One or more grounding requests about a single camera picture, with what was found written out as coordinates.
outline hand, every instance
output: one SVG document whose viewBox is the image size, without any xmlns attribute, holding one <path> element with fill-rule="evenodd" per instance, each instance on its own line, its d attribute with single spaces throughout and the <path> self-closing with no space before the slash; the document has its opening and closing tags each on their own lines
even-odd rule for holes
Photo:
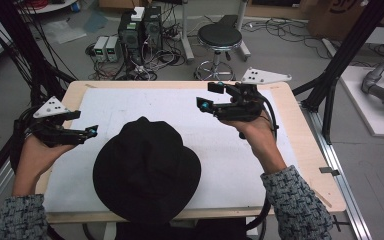
<svg viewBox="0 0 384 240">
<path fill-rule="evenodd" d="M 261 116 L 251 122 L 221 121 L 235 127 L 245 135 L 251 145 L 252 152 L 258 158 L 266 174 L 279 172 L 286 168 L 285 161 L 277 148 L 276 141 L 271 130 L 271 123 L 265 111 Z"/>
<path fill-rule="evenodd" d="M 36 183 L 42 173 L 46 172 L 62 154 L 74 147 L 73 145 L 61 145 L 50 148 L 34 135 L 27 137 L 21 151 L 12 195 L 34 194 Z"/>
</svg>

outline patterned sleeve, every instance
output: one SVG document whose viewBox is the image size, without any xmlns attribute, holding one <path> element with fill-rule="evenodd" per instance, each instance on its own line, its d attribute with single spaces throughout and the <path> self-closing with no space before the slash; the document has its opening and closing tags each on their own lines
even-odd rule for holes
<svg viewBox="0 0 384 240">
<path fill-rule="evenodd" d="M 332 219 L 294 166 L 261 175 L 282 239 L 331 239 Z"/>
<path fill-rule="evenodd" d="M 43 195 L 5 199 L 0 213 L 0 239 L 47 239 Z"/>
</svg>

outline gray floor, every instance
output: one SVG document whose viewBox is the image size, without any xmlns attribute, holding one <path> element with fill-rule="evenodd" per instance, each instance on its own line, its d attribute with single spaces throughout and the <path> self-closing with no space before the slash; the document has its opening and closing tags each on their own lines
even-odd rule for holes
<svg viewBox="0 0 384 240">
<path fill-rule="evenodd" d="M 93 7 L 77 14 L 67 9 L 44 14 L 41 18 L 46 23 L 70 17 L 71 27 L 82 27 L 92 15 L 92 9 Z M 205 19 L 190 20 L 189 29 L 203 20 Z M 105 27 L 97 32 L 88 32 L 87 37 L 65 44 L 53 43 L 52 46 L 79 79 L 87 80 L 93 73 L 93 64 L 85 55 L 85 48 L 95 42 L 100 35 L 115 34 L 117 27 L 116 21 L 108 21 Z M 305 29 L 294 31 L 306 32 Z M 306 47 L 303 42 L 287 42 L 278 36 L 268 34 L 264 29 L 255 32 L 243 31 L 243 39 L 252 56 L 247 62 L 243 62 L 242 56 L 232 54 L 230 64 L 238 76 L 241 76 L 248 67 L 291 74 L 293 80 L 289 85 L 295 88 L 320 75 L 329 64 L 329 60 L 320 58 L 314 49 Z M 198 63 L 210 59 L 212 53 L 198 46 L 195 38 L 192 37 L 190 40 L 196 61 L 191 65 L 164 68 L 157 72 L 158 80 L 194 80 L 194 68 Z M 320 42 L 308 40 L 306 43 L 317 46 L 320 54 L 327 56 Z M 382 59 L 384 57 L 367 47 L 364 47 L 356 56 L 356 60 L 371 64 L 378 63 Z M 305 96 L 306 94 L 302 94 L 297 99 L 302 100 Z M 27 85 L 10 59 L 2 55 L 0 57 L 0 149 L 11 135 L 13 120 L 27 108 L 28 104 Z M 384 138 L 370 135 L 341 84 L 338 84 L 335 98 L 332 141 L 372 238 L 384 239 Z M 0 204 L 4 197 L 9 196 L 10 188 L 11 184 L 2 194 Z M 347 221 L 346 214 L 338 214 L 337 217 L 338 221 Z M 271 217 L 266 239 L 278 239 L 276 224 L 275 219 Z M 102 239 L 105 225 L 100 223 L 89 224 L 89 226 L 95 238 Z M 66 239 L 86 239 L 79 224 L 56 225 L 55 228 Z M 334 227 L 332 234 L 334 239 L 355 239 L 352 229 L 348 226 L 341 226 L 340 232 Z"/>
</svg>

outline person's left hand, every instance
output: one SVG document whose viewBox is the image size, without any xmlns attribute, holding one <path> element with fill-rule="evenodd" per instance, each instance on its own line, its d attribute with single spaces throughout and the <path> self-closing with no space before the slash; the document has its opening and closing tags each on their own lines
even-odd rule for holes
<svg viewBox="0 0 384 240">
<path fill-rule="evenodd" d="M 34 135 L 27 137 L 15 174 L 12 195 L 34 194 L 40 175 L 46 172 L 62 154 L 74 147 L 73 145 L 61 145 L 50 148 Z"/>
</svg>

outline black stool seat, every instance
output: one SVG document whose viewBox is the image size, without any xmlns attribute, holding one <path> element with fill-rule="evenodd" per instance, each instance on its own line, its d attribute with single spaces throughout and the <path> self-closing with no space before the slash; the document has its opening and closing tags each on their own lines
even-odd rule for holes
<svg viewBox="0 0 384 240">
<path fill-rule="evenodd" d="M 233 27 L 216 23 L 200 28 L 198 40 L 214 50 L 229 51 L 241 44 L 242 34 Z"/>
</svg>

